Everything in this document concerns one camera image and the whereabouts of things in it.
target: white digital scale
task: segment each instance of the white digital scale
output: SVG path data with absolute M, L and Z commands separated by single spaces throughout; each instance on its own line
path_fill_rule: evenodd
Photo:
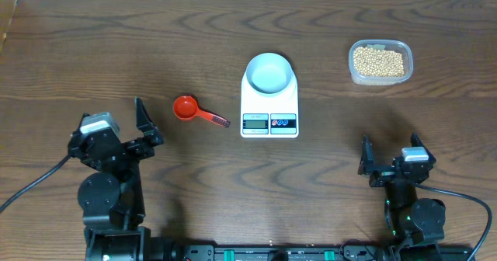
M 242 137 L 298 136 L 297 78 L 284 57 L 266 53 L 248 63 L 240 121 Z

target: plastic container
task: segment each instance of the plastic container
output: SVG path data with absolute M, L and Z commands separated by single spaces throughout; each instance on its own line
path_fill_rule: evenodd
M 354 51 L 358 47 L 367 47 L 369 45 L 380 44 L 384 46 L 384 50 L 393 50 L 402 54 L 402 64 L 404 65 L 404 75 L 402 77 L 375 77 L 361 75 L 354 68 Z M 394 85 L 401 82 L 405 82 L 412 75 L 412 70 L 414 69 L 414 61 L 412 60 L 412 52 L 407 44 L 402 43 L 398 40 L 360 40 L 352 47 L 349 51 L 349 69 L 352 75 L 352 80 L 356 84 L 360 85 Z

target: wooden tabletop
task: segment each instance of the wooden tabletop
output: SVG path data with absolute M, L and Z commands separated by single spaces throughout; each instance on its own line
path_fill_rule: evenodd
M 357 175 L 369 134 L 389 163 L 417 131 L 437 157 L 424 182 L 497 211 L 496 0 L 20 0 L 0 56 L 0 200 L 67 153 L 84 112 L 109 111 L 122 141 L 139 136 L 134 97 L 165 136 L 141 163 L 144 226 L 219 244 L 339 244 L 390 238 L 384 190 Z M 347 55 L 363 39 L 407 43 L 404 84 L 355 85 Z M 263 52 L 297 74 L 300 135 L 239 134 L 240 82 Z M 228 118 L 228 129 L 173 115 L 177 95 Z M 1 260 L 83 260 L 80 183 L 70 160 L 0 216 Z M 447 244 L 474 246 L 485 210 L 447 206 Z M 491 231 L 477 254 L 494 260 Z

